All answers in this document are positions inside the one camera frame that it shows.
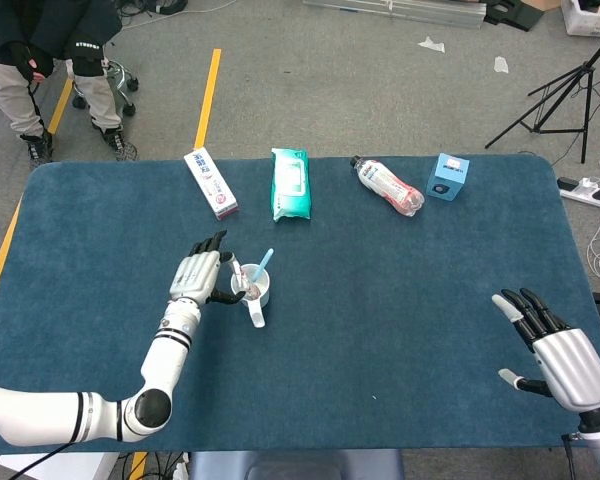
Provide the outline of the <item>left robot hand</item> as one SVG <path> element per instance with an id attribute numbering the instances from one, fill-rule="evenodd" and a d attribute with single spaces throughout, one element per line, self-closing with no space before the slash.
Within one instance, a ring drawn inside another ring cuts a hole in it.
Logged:
<path id="1" fill-rule="evenodd" d="M 172 280 L 169 289 L 171 301 L 188 299 L 201 307 L 210 302 L 233 305 L 244 298 L 244 292 L 228 293 L 216 287 L 221 265 L 234 259 L 232 252 L 220 251 L 226 234 L 226 230 L 221 230 L 193 245 L 189 255 L 181 260 Z"/>

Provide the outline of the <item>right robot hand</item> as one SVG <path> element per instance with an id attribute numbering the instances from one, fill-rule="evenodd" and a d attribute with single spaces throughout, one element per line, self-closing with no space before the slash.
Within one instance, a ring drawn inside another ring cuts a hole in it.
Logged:
<path id="1" fill-rule="evenodd" d="M 571 412 L 599 409 L 600 356 L 587 335 L 569 326 L 529 289 L 503 289 L 491 300 L 518 332 L 543 375 L 532 380 L 502 368 L 499 377 L 518 391 L 553 398 Z"/>

